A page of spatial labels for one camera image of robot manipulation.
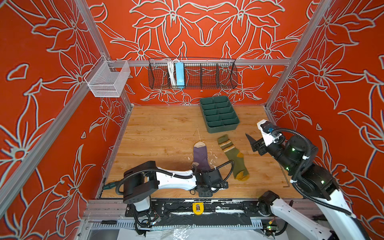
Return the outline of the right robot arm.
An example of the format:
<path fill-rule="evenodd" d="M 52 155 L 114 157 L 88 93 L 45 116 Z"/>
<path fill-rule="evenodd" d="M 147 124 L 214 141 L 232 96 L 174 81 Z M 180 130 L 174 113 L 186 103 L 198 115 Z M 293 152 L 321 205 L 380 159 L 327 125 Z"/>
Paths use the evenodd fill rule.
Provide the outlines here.
<path fill-rule="evenodd" d="M 305 199 L 315 203 L 330 228 L 326 228 L 295 210 L 272 191 L 258 199 L 259 213 L 285 221 L 310 240 L 368 240 L 368 233 L 349 208 L 333 175 L 313 163 L 318 148 L 295 130 L 280 128 L 267 120 L 257 127 L 262 138 L 246 135 L 253 152 L 271 155 L 291 176 L 293 188 Z"/>

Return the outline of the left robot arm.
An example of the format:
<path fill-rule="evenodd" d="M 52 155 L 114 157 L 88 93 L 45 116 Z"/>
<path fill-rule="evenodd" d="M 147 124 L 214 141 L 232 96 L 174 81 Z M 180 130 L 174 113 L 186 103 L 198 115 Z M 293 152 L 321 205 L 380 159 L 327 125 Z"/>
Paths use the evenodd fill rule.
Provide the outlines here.
<path fill-rule="evenodd" d="M 158 190 L 181 189 L 195 192 L 200 198 L 210 198 L 218 191 L 228 189 L 228 178 L 234 166 L 233 161 L 228 161 L 211 170 L 193 167 L 188 171 L 170 171 L 148 161 L 126 171 L 121 180 L 110 185 L 123 197 L 124 204 L 143 212 L 150 209 L 151 195 Z"/>

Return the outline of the purple striped sock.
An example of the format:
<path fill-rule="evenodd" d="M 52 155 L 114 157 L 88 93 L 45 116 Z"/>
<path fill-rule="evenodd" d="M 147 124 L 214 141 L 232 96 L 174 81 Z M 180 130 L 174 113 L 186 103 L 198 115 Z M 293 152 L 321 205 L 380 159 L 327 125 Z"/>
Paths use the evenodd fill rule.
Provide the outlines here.
<path fill-rule="evenodd" d="M 202 141 L 199 141 L 194 145 L 194 160 L 192 166 L 201 171 L 208 171 L 211 169 L 208 163 L 207 146 Z"/>

